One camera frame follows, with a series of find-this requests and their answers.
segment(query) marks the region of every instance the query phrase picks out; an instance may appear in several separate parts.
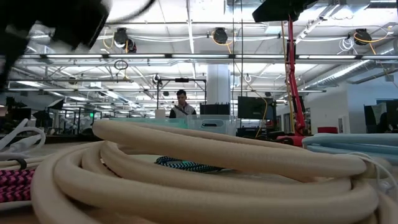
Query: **man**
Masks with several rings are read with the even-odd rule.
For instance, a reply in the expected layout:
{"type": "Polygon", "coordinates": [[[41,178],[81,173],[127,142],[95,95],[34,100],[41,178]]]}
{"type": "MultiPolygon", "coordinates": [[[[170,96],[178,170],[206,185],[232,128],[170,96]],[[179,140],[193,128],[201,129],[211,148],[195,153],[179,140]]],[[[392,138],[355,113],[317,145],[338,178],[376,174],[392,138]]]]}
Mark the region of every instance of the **man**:
{"type": "Polygon", "coordinates": [[[196,115],[195,109],[186,102],[187,93],[184,90],[177,92],[177,99],[178,105],[172,108],[169,118],[185,118],[187,115],[196,115]]]}

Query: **clear plastic container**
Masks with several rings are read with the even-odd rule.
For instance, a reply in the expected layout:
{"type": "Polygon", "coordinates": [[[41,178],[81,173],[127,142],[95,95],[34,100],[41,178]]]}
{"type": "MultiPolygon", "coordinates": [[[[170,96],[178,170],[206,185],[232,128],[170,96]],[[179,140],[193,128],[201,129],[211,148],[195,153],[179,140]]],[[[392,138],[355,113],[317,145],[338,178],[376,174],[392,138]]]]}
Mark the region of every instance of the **clear plastic container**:
{"type": "Polygon", "coordinates": [[[110,118],[113,121],[126,121],[126,122],[140,122],[159,126],[166,126],[172,128],[183,128],[187,129],[187,123],[184,118],[164,118],[164,119],[154,119],[154,118],[110,118]]]}
{"type": "Polygon", "coordinates": [[[230,115],[188,115],[188,129],[236,135],[236,117],[230,115]]]}

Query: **beige cable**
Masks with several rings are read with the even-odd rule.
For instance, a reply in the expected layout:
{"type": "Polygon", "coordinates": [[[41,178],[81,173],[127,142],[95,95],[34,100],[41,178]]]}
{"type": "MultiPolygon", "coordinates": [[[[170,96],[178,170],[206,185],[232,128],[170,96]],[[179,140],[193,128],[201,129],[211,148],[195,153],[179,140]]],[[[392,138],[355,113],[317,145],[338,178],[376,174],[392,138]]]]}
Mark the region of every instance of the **beige cable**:
{"type": "Polygon", "coordinates": [[[66,195],[157,223],[374,223],[376,209],[383,214],[378,224],[398,222],[394,202],[363,180],[350,181],[371,168],[358,157],[286,150],[294,148],[269,142],[243,144],[234,137],[220,141],[214,138],[223,137],[198,131],[182,136],[174,129],[143,126],[96,121],[94,133],[114,143],[75,146],[44,160],[31,191],[40,222],[98,223],[66,195]],[[123,151],[116,144],[123,145],[123,151]],[[293,178],[336,178],[307,184],[240,180],[150,164],[128,156],[127,151],[293,178]],[[101,160],[122,178],[104,169],[101,160]]]}

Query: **white pillar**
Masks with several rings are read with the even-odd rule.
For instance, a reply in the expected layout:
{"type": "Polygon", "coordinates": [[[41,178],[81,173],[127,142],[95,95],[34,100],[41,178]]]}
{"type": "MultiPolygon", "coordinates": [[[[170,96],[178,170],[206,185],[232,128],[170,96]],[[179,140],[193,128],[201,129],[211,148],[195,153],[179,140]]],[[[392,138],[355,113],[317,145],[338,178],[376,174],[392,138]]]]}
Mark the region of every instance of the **white pillar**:
{"type": "Polygon", "coordinates": [[[207,65],[207,104],[231,102],[231,79],[228,64],[207,65]]]}

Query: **ceiling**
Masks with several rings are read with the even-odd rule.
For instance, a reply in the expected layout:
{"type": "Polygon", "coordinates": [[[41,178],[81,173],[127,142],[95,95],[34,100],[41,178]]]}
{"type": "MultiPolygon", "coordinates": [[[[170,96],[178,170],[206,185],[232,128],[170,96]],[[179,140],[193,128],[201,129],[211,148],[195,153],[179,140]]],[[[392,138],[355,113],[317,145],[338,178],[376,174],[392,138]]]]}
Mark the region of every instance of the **ceiling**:
{"type": "MultiPolygon", "coordinates": [[[[115,20],[119,17],[131,13],[144,5],[144,0],[113,0],[113,6],[109,20],[115,20]]],[[[377,48],[380,45],[395,38],[398,31],[397,9],[366,9],[357,12],[354,16],[337,18],[326,17],[324,21],[313,24],[317,21],[320,13],[324,9],[308,10],[301,14],[298,21],[294,22],[294,36],[296,39],[302,31],[311,27],[308,34],[302,36],[297,42],[297,54],[300,55],[344,55],[344,54],[371,54],[369,45],[350,46],[350,40],[344,38],[348,34],[353,35],[355,29],[366,28],[374,40],[385,39],[374,43],[377,48]]],[[[224,27],[229,39],[233,39],[233,33],[236,34],[236,41],[231,44],[231,54],[283,54],[282,39],[278,38],[280,33],[280,22],[271,22],[264,24],[255,24],[251,15],[246,13],[243,16],[236,13],[235,16],[224,13],[224,1],[220,0],[157,0],[155,5],[144,15],[127,21],[122,24],[108,23],[102,31],[94,47],[90,50],[91,54],[124,54],[122,49],[112,44],[113,32],[118,27],[126,27],[127,33],[134,40],[138,54],[229,54],[228,47],[217,45],[213,39],[207,37],[216,27],[224,27]],[[192,23],[192,42],[190,41],[190,27],[188,17],[192,23]]],[[[287,24],[284,24],[284,30],[287,33],[287,24]]],[[[48,38],[43,35],[48,30],[39,25],[34,27],[33,33],[37,36],[34,40],[46,41],[48,38]]],[[[52,45],[49,48],[33,41],[30,46],[36,54],[44,53],[65,53],[61,47],[52,45]]],[[[158,74],[162,78],[199,78],[206,79],[207,64],[206,60],[182,61],[167,65],[170,60],[158,59],[151,60],[153,65],[147,66],[145,59],[127,60],[129,67],[127,70],[119,71],[114,68],[112,61],[98,60],[53,60],[51,66],[38,66],[34,61],[24,62],[21,60],[19,68],[25,72],[15,73],[13,78],[44,78],[44,79],[67,79],[76,77],[77,79],[102,79],[106,82],[96,82],[101,88],[109,89],[138,89],[153,88],[152,78],[158,74]],[[119,82],[127,76],[129,82],[119,82]]],[[[233,70],[233,64],[228,61],[230,70],[233,70]]],[[[321,74],[335,68],[341,64],[335,63],[314,63],[300,62],[296,66],[295,76],[298,86],[316,79],[321,74]]],[[[251,77],[251,86],[254,89],[272,89],[283,90],[285,88],[285,68],[283,61],[264,63],[260,60],[253,62],[245,61],[243,65],[240,60],[236,60],[235,75],[240,75],[239,70],[243,68],[243,73],[251,77]]],[[[51,88],[88,88],[94,82],[79,82],[77,85],[70,85],[67,82],[43,82],[40,85],[51,88]]],[[[21,86],[20,83],[11,83],[13,87],[21,86]]],[[[244,89],[248,89],[246,83],[242,83],[244,89]]],[[[197,88],[197,92],[190,92],[190,99],[204,99],[204,92],[198,84],[174,83],[170,82],[165,89],[197,88]]],[[[156,92],[140,93],[136,91],[121,91],[117,94],[133,103],[153,103],[151,99],[156,92]]],[[[98,96],[95,92],[83,92],[79,96],[86,97],[95,102],[108,101],[108,96],[98,96]]]]}

